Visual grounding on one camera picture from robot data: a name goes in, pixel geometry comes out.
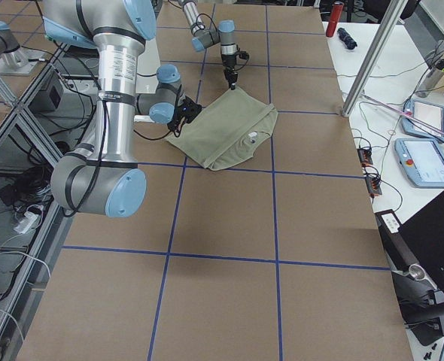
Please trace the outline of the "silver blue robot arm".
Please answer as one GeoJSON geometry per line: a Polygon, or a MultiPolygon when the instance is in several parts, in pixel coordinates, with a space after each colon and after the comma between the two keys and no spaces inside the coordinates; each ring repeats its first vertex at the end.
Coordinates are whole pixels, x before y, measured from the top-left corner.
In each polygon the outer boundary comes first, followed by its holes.
{"type": "Polygon", "coordinates": [[[157,69],[153,94],[136,91],[138,58],[156,35],[158,9],[151,1],[44,2],[49,37],[99,53],[96,121],[56,164],[50,181],[56,202],[72,214],[134,214],[147,187],[132,155],[135,116],[147,115],[177,135],[201,111],[173,65],[157,69]]]}
{"type": "Polygon", "coordinates": [[[237,58],[240,47],[236,43],[235,23],[233,20],[222,20],[218,26],[211,21],[207,26],[203,22],[203,17],[209,18],[207,14],[201,14],[197,8],[197,2],[178,1],[189,25],[192,39],[191,43],[196,52],[202,52],[208,48],[219,44],[220,57],[224,67],[224,77],[231,90],[236,88],[238,71],[236,70],[237,58]]]}

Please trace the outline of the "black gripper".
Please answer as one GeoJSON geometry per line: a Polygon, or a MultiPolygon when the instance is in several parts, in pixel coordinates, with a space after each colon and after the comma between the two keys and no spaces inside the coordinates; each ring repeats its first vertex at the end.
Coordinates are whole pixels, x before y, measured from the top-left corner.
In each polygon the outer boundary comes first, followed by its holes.
{"type": "Polygon", "coordinates": [[[169,122],[168,129],[169,131],[174,135],[180,135],[181,131],[185,125],[185,121],[182,118],[182,113],[181,113],[181,105],[177,106],[177,108],[174,110],[174,114],[172,116],[172,120],[169,122]]]}
{"type": "Polygon", "coordinates": [[[221,55],[221,60],[224,67],[224,77],[226,78],[231,90],[234,90],[236,88],[236,83],[238,80],[238,73],[236,70],[236,58],[236,54],[221,55]]]}

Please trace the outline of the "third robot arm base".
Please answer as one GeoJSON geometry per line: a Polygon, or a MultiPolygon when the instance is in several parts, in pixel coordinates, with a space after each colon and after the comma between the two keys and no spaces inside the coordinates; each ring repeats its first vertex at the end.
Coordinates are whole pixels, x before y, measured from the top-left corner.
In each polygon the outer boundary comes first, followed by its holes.
{"type": "Polygon", "coordinates": [[[30,75],[40,59],[45,59],[43,50],[22,47],[10,27],[0,21],[0,74],[30,75]]]}

